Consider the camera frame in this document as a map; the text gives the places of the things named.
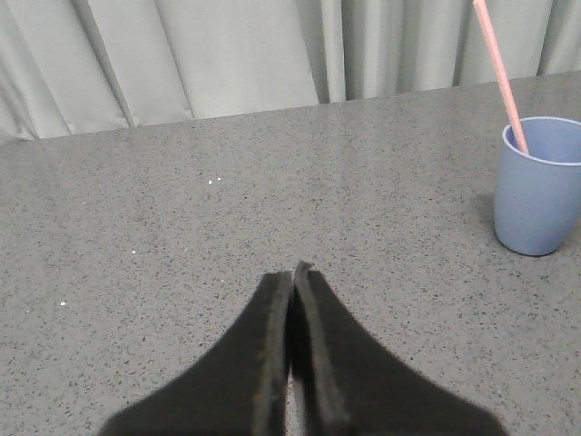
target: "cup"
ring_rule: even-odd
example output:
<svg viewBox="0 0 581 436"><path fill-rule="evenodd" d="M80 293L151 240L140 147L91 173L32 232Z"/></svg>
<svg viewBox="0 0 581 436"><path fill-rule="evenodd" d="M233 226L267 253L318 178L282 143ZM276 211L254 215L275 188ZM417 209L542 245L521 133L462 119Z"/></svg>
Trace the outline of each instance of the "cup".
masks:
<svg viewBox="0 0 581 436"><path fill-rule="evenodd" d="M522 120L526 155L510 125L494 199L498 239L510 250L542 256L556 250L581 216L581 123L535 116Z"/></svg>

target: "white curtain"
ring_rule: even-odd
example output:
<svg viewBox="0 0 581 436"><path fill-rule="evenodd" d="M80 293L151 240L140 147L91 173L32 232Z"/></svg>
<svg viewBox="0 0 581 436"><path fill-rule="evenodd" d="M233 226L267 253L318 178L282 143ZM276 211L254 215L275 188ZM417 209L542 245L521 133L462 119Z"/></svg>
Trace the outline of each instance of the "white curtain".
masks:
<svg viewBox="0 0 581 436"><path fill-rule="evenodd" d="M488 0L510 77L581 69L581 0ZM0 0L0 142L494 80L469 0Z"/></svg>

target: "granite countertop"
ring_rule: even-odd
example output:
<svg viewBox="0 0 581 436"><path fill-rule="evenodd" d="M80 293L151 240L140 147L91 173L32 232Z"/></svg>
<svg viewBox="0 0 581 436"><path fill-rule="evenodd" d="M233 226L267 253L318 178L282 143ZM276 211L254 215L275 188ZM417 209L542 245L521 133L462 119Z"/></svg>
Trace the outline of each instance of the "granite countertop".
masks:
<svg viewBox="0 0 581 436"><path fill-rule="evenodd" d="M514 81L581 119L581 73ZM495 84L0 148L0 433L95 434L313 262L404 362L513 435L581 428L581 228L496 239Z"/></svg>

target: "cup rim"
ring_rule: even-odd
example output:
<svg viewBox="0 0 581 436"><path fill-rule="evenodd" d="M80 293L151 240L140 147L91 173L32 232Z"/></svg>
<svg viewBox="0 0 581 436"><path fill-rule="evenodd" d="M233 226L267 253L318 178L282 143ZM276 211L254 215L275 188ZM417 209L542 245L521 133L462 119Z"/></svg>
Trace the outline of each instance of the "cup rim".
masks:
<svg viewBox="0 0 581 436"><path fill-rule="evenodd" d="M558 116L529 116L527 118L521 118L520 121L528 121L528 120L555 120L555 121L560 121L560 122L564 122L564 123L571 123L571 124L576 124L579 128L581 128L581 122L578 122L576 120L571 120L569 118L561 118ZM554 165L554 166L581 166L581 162L555 162L555 161L547 161L545 159L540 159L538 157L535 156L531 156L530 154L524 154L523 152L521 152L518 148L516 148L513 144L510 143L510 141L507 138L507 133L508 130L512 128L512 125L507 124L505 126L505 128L502 131L502 139L503 142L505 143L505 146L508 147L508 149L512 152L515 152L516 154L520 154L522 157L526 158L526 159L530 159L531 161L536 161L542 164L546 164L546 165Z"/></svg>

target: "curtain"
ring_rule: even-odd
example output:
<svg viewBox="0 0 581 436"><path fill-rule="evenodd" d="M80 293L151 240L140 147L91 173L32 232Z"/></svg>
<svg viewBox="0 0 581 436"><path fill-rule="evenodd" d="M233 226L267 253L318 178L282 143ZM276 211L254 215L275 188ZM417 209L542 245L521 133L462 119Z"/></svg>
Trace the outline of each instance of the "curtain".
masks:
<svg viewBox="0 0 581 436"><path fill-rule="evenodd" d="M581 0L488 0L511 78L581 69ZM469 0L0 0L0 142L494 80Z"/></svg>

